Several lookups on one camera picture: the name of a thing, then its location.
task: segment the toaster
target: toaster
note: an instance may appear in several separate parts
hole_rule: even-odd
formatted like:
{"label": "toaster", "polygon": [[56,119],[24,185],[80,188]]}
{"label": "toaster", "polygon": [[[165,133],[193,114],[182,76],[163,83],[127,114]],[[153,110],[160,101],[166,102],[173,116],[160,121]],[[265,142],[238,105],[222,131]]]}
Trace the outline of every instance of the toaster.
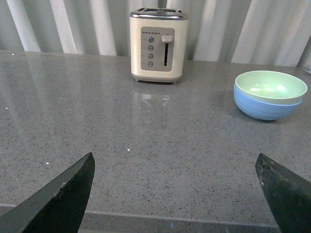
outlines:
{"label": "toaster", "polygon": [[131,72],[136,81],[176,83],[182,76],[188,15],[141,8],[130,14]]}

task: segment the countertop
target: countertop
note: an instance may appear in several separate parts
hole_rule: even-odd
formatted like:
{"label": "countertop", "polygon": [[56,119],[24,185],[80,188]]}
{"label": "countertop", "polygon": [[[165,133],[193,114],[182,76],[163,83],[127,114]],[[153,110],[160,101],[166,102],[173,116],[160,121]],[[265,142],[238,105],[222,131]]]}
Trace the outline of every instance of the countertop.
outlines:
{"label": "countertop", "polygon": [[311,92],[288,117],[248,117],[235,78],[303,68],[185,61],[177,84],[135,82],[130,58],[0,51],[0,206],[31,196],[88,152],[91,214],[275,227],[255,162],[311,180]]}

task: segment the toaster lever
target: toaster lever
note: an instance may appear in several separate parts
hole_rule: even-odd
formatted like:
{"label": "toaster lever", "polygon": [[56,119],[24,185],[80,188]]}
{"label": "toaster lever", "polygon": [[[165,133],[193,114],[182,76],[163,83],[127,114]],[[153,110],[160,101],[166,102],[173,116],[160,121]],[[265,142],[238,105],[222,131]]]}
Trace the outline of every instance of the toaster lever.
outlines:
{"label": "toaster lever", "polygon": [[162,43],[164,44],[170,44],[174,42],[174,37],[172,35],[163,35],[161,37]]}

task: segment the curtain fold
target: curtain fold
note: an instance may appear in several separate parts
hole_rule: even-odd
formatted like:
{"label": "curtain fold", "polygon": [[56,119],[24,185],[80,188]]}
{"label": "curtain fold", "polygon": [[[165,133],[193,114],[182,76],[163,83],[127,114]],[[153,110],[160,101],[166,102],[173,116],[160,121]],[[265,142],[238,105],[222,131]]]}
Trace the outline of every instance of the curtain fold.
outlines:
{"label": "curtain fold", "polygon": [[311,66],[311,0],[3,0],[0,49],[129,56],[141,7],[189,14],[186,59]]}

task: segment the bowl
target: bowl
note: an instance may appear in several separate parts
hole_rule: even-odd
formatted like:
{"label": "bowl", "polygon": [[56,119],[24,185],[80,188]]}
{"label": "bowl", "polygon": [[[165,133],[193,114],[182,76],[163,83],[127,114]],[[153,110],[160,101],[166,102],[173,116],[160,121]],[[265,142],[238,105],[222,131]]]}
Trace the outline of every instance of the bowl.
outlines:
{"label": "bowl", "polygon": [[260,120],[277,120],[291,114],[302,102],[295,104],[273,104],[246,96],[234,84],[234,101],[238,108],[245,114]]}
{"label": "bowl", "polygon": [[295,104],[302,100],[307,85],[289,74],[274,71],[251,71],[235,79],[239,91],[265,103]]}

